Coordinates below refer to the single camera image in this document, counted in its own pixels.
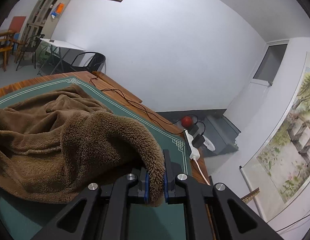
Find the landscape scroll painting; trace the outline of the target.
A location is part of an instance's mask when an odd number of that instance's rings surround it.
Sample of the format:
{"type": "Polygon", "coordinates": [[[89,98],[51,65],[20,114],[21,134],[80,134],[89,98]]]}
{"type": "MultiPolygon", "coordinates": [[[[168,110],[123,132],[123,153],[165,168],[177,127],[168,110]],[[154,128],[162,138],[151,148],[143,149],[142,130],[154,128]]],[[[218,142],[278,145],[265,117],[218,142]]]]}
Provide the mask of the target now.
{"type": "Polygon", "coordinates": [[[264,146],[241,169],[266,222],[288,207],[310,183],[310,52],[298,92],[285,118],[264,146]]]}

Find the brown fleece garment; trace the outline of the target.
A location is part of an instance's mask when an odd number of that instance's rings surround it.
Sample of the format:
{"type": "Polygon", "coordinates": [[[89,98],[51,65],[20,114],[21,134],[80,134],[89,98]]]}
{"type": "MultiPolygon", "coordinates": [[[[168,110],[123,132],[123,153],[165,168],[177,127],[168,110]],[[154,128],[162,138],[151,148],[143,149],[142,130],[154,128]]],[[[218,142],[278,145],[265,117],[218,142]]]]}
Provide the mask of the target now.
{"type": "Polygon", "coordinates": [[[158,206],[165,172],[158,142],[78,85],[0,108],[0,188],[18,198],[68,203],[94,179],[107,184],[139,165],[149,173],[149,203],[158,206]]]}

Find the red ball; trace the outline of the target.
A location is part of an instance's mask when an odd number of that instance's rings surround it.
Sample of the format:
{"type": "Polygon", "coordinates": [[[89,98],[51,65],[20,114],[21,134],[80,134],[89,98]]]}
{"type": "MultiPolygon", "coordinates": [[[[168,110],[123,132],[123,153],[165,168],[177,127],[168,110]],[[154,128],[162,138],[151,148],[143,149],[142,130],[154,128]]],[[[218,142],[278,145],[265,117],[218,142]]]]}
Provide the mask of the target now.
{"type": "Polygon", "coordinates": [[[183,117],[181,120],[181,125],[184,127],[184,128],[189,128],[191,127],[193,124],[194,124],[194,121],[192,119],[192,117],[190,116],[185,116],[183,117]]]}

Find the wooden chair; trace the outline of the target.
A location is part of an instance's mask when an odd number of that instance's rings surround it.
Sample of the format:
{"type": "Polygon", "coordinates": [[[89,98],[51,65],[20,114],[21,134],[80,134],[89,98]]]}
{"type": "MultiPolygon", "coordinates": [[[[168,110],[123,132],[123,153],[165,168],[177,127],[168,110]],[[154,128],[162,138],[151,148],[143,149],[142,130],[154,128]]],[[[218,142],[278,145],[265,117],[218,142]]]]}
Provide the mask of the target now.
{"type": "Polygon", "coordinates": [[[5,72],[8,64],[9,52],[13,48],[14,35],[13,30],[4,30],[0,32],[0,53],[2,53],[2,69],[5,72]]]}

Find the grey door window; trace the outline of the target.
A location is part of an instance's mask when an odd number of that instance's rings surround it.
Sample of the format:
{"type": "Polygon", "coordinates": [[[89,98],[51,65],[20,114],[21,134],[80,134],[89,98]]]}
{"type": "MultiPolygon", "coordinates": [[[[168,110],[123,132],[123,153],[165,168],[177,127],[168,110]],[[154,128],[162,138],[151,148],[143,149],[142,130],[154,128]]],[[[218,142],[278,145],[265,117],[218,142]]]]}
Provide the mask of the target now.
{"type": "Polygon", "coordinates": [[[289,40],[281,40],[267,44],[266,52],[251,79],[251,83],[266,87],[273,85],[273,81],[284,58],[288,43],[289,40]]]}

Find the black metal chair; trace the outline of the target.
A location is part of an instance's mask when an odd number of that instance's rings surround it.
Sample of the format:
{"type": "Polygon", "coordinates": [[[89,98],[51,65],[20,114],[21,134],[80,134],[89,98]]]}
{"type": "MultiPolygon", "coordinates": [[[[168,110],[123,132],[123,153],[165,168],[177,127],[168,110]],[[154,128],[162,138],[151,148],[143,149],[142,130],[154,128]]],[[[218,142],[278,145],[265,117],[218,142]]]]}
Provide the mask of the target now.
{"type": "Polygon", "coordinates": [[[75,56],[70,69],[75,72],[87,71],[90,73],[101,72],[106,65],[106,57],[102,53],[87,51],[75,56]]]}

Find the red board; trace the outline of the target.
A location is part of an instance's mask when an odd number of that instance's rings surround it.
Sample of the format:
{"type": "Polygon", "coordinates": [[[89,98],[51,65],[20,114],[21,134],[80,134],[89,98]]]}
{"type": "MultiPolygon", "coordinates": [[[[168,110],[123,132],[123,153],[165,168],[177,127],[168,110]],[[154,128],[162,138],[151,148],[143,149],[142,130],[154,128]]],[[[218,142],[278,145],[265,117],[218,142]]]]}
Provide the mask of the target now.
{"type": "Polygon", "coordinates": [[[14,16],[9,25],[8,32],[13,34],[13,39],[16,34],[20,33],[20,30],[25,22],[25,16],[14,16]]]}

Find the white folding table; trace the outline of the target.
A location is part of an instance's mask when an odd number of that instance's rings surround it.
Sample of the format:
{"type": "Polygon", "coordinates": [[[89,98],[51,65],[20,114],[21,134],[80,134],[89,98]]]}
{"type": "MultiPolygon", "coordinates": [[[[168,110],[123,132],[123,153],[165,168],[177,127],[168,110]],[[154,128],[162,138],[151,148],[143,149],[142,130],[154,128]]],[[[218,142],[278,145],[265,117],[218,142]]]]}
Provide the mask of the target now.
{"type": "Polygon", "coordinates": [[[71,50],[78,50],[78,51],[85,52],[84,49],[78,46],[75,46],[69,42],[59,41],[59,40],[50,40],[47,38],[40,38],[40,40],[47,43],[48,48],[50,48],[50,56],[46,59],[44,63],[41,64],[41,66],[39,67],[38,73],[37,73],[38,75],[41,75],[41,76],[43,76],[43,73],[44,73],[42,71],[44,65],[48,63],[50,59],[53,60],[55,56],[58,56],[59,61],[55,65],[54,69],[52,70],[51,75],[57,70],[58,67],[61,67],[61,69],[64,70],[63,60],[71,50]]]}

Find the green table mat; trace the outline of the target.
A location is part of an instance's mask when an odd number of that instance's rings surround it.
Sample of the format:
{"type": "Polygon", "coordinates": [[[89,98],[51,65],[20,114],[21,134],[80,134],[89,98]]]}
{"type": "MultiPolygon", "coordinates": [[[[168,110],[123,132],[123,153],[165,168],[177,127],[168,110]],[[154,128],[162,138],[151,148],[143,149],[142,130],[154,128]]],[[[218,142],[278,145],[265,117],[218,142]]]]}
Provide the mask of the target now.
{"type": "Polygon", "coordinates": [[[164,156],[189,172],[182,139],[91,85],[67,77],[0,97],[0,220],[30,239],[89,183],[107,184],[142,164],[150,205],[133,205],[129,239],[185,239],[181,205],[164,203],[164,156]]]}

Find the black power adapter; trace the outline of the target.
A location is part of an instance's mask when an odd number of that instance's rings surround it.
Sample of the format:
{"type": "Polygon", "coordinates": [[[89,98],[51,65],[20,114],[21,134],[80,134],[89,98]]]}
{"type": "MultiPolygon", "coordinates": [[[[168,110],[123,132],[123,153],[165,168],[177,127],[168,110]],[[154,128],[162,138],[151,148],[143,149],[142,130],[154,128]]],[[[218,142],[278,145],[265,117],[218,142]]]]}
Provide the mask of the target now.
{"type": "Polygon", "coordinates": [[[204,142],[205,142],[205,139],[203,135],[197,134],[192,140],[192,145],[194,146],[194,148],[200,148],[204,144],[204,142]]]}

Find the wooden stick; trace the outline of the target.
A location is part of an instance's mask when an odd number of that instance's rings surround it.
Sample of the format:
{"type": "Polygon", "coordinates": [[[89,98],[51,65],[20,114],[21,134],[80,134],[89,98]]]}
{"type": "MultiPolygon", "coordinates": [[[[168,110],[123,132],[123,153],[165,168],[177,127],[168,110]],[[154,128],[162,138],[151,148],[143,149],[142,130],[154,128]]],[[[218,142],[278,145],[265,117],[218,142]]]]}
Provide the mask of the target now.
{"type": "Polygon", "coordinates": [[[241,200],[248,204],[258,193],[260,192],[260,189],[257,187],[255,190],[253,190],[252,192],[246,194],[245,196],[243,196],[241,198],[241,200]]]}

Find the beige shelf cabinet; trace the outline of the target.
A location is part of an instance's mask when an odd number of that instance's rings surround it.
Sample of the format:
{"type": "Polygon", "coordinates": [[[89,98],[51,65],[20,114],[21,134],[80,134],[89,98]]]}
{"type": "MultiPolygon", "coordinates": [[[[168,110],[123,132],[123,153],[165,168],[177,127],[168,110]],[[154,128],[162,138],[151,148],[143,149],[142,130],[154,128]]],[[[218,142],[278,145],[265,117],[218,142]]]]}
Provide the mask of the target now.
{"type": "Polygon", "coordinates": [[[38,0],[34,6],[17,42],[15,62],[20,54],[21,46],[34,35],[44,34],[51,38],[58,21],[71,0],[38,0]]]}

